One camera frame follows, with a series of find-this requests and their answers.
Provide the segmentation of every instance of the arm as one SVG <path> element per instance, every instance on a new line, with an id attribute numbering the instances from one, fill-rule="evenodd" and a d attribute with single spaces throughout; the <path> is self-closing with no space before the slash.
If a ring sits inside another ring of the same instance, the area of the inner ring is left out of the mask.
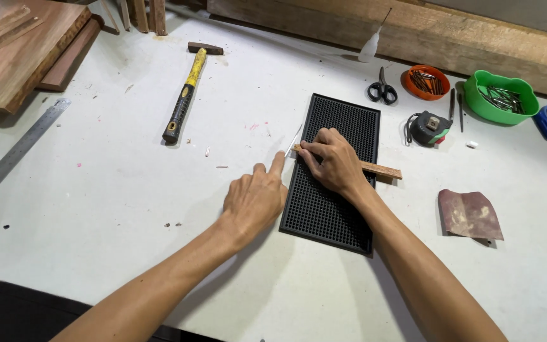
<path id="1" fill-rule="evenodd" d="M 364 177 L 354 149 L 335 128 L 322 128 L 314 143 L 301 141 L 301 148 L 314 177 L 345 197 L 367 221 L 377 251 L 428 335 L 437 341 L 507 341 L 451 271 L 385 205 Z"/>
<path id="2" fill-rule="evenodd" d="M 269 173 L 257 164 L 253 175 L 232 181 L 219 219 L 161 263 L 111 293 L 71 323 L 53 342 L 146 341 L 193 287 L 228 260 L 282 212 L 284 152 Z"/>

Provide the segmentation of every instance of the sandpaper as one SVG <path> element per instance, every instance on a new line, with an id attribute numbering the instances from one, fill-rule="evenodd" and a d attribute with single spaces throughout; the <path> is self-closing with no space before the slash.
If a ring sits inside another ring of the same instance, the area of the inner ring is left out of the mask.
<path id="1" fill-rule="evenodd" d="M 438 203 L 448 232 L 503 240 L 495 209 L 482 193 L 457 193 L 445 189 L 438 193 Z"/>

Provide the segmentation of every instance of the black scissors handle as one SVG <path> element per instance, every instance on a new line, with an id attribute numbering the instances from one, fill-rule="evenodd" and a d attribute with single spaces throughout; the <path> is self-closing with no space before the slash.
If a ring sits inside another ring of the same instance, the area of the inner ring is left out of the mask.
<path id="1" fill-rule="evenodd" d="M 367 95 L 373 102 L 377 102 L 383 98 L 386 105 L 391 105 L 398 99 L 398 94 L 391 85 L 382 85 L 380 82 L 369 85 Z"/>

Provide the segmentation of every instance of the hammer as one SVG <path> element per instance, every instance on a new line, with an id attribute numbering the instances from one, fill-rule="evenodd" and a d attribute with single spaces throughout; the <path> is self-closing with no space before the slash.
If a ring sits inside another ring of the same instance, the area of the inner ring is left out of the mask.
<path id="1" fill-rule="evenodd" d="M 199 73 L 202 71 L 202 66 L 206 60 L 206 55 L 223 54 L 223 48 L 202 43 L 189 42 L 187 44 L 187 49 L 189 52 L 197 52 L 197 54 L 193 61 L 192 70 L 189 72 L 189 77 L 187 77 L 183 90 L 180 92 L 179 99 L 176 101 L 176 106 L 174 106 L 174 112 L 168 122 L 168 126 L 166 126 L 166 130 L 162 135 L 163 139 L 171 144 L 176 144 L 179 140 L 180 127 L 183 124 L 187 109 L 192 101 L 193 91 L 195 90 Z"/>

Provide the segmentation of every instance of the scissors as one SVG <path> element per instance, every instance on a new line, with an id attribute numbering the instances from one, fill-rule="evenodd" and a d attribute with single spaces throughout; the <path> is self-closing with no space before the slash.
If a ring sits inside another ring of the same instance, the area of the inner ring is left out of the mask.
<path id="1" fill-rule="evenodd" d="M 379 82 L 368 86 L 367 95 L 373 102 L 383 98 L 386 105 L 391 105 L 398 99 L 396 90 L 391 85 L 385 83 L 384 67 L 381 67 L 379 71 Z"/>

